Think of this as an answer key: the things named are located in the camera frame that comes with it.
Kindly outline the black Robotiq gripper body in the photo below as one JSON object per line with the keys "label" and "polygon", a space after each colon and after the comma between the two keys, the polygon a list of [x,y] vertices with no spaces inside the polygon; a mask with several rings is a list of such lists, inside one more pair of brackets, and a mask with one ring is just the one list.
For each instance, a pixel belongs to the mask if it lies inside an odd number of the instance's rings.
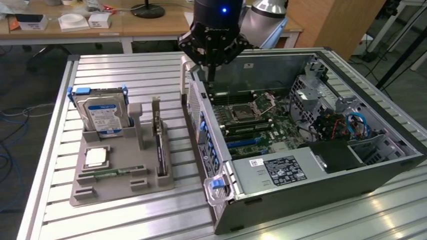
{"label": "black Robotiq gripper body", "polygon": [[194,0],[190,35],[194,38],[204,38],[212,32],[225,33],[229,38],[236,38],[240,34],[242,2],[242,0]]}

